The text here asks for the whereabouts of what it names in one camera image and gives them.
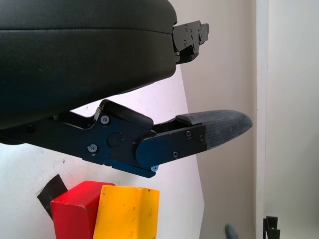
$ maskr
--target textured fabric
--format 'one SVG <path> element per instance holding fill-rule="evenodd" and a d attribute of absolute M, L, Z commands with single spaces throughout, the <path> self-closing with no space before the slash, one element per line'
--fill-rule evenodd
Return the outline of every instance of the textured fabric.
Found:
<path fill-rule="evenodd" d="M 207 150 L 218 147 L 246 132 L 253 125 L 251 119 L 238 111 L 207 111 L 176 116 L 191 125 L 206 126 Z"/>

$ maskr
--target black plastic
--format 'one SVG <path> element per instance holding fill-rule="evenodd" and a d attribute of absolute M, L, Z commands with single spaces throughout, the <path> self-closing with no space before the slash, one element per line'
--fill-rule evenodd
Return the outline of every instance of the black plastic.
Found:
<path fill-rule="evenodd" d="M 280 239 L 280 230 L 277 228 L 278 218 L 266 216 L 264 219 L 263 239 Z"/>
<path fill-rule="evenodd" d="M 109 100 L 103 100 L 100 103 L 100 108 L 103 113 L 109 114 L 127 122 L 136 124 L 143 128 L 151 130 L 153 127 L 153 120 L 139 112 L 133 111 L 125 106 L 119 105 Z"/>

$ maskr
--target yellow block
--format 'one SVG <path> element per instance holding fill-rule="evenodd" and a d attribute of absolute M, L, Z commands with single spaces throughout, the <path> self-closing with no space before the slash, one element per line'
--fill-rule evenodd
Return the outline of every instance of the yellow block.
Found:
<path fill-rule="evenodd" d="M 155 239 L 160 192 L 105 185 L 101 190 L 94 239 Z"/>

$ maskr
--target wooden block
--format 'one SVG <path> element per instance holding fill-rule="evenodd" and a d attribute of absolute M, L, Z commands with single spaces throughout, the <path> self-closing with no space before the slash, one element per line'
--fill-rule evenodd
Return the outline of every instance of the wooden block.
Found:
<path fill-rule="evenodd" d="M 92 239 L 103 185 L 85 181 L 51 201 L 56 239 Z"/>
<path fill-rule="evenodd" d="M 157 190 L 103 186 L 94 239 L 155 239 L 160 192 Z"/>

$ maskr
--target black tape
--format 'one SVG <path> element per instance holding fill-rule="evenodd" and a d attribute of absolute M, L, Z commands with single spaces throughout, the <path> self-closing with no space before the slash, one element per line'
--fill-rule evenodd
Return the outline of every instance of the black tape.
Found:
<path fill-rule="evenodd" d="M 56 175 L 52 178 L 46 186 L 42 189 L 40 194 L 37 196 L 40 203 L 52 218 L 52 212 L 50 207 L 50 202 L 60 196 L 61 194 L 67 192 L 67 188 L 65 187 L 60 175 Z"/>

